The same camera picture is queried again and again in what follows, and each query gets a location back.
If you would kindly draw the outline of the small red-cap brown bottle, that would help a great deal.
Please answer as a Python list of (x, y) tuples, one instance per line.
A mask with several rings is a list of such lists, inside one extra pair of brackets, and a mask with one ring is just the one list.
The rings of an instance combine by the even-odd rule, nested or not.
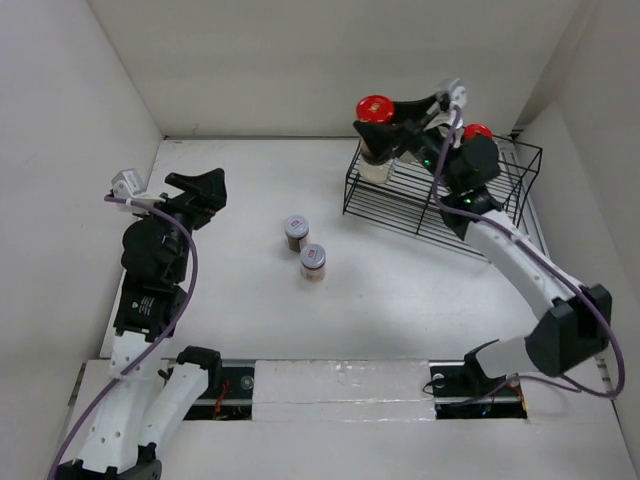
[(393, 133), (392, 102), (383, 95), (369, 95), (356, 105), (356, 120), (353, 122), (353, 127), (361, 138), (364, 150), (368, 153), (376, 153), (389, 143), (389, 137)]

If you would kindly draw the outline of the silver-lid white powder jar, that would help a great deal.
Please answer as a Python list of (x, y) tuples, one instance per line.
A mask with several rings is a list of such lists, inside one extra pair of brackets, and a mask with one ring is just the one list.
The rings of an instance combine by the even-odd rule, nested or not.
[(372, 157), (367, 153), (360, 153), (359, 159), (359, 173), (366, 182), (385, 184), (391, 179), (395, 168), (393, 159), (381, 164), (372, 164)]

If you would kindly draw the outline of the red-lid brown sauce bottle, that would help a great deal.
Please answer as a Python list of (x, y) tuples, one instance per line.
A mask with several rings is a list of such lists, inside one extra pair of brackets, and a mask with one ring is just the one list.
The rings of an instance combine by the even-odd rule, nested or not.
[(475, 137), (493, 139), (493, 132), (489, 127), (480, 123), (466, 125), (463, 130), (462, 142), (466, 143)]

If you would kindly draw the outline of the grey-lid dark sauce jar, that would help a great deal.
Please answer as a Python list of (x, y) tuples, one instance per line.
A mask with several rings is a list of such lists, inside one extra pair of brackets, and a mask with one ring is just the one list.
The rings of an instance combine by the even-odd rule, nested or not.
[(308, 220), (302, 215), (291, 215), (285, 220), (284, 233), (288, 248), (300, 253), (306, 246), (310, 232)]

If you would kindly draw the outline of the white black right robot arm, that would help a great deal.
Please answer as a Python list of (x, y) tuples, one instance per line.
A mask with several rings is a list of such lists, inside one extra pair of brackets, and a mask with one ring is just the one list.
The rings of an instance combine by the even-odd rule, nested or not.
[(522, 373), (537, 373), (583, 392), (585, 386), (567, 371), (611, 348), (618, 383), (607, 396), (616, 397), (626, 371), (611, 328), (611, 294), (566, 274), (513, 224), (487, 187), (501, 173), (498, 146), (488, 127), (463, 122), (465, 102), (462, 87), (417, 101), (369, 95), (357, 103), (353, 123), (365, 166), (384, 166), (408, 154), (431, 173), (432, 198), (445, 225), (497, 268), (537, 319), (527, 335), (469, 351), (443, 384), (455, 385), (466, 398), (483, 398)]

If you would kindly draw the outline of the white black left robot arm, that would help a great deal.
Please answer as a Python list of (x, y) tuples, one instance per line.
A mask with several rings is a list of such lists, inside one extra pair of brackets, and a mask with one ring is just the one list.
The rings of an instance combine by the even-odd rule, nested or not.
[(223, 389), (216, 350), (188, 346), (173, 367), (161, 365), (198, 279), (193, 234), (227, 203), (225, 172), (171, 173), (165, 182), (179, 195), (150, 195), (136, 170), (123, 170), (104, 198), (137, 218), (122, 237), (109, 381), (63, 440), (50, 479), (160, 478), (162, 452), (189, 409)]

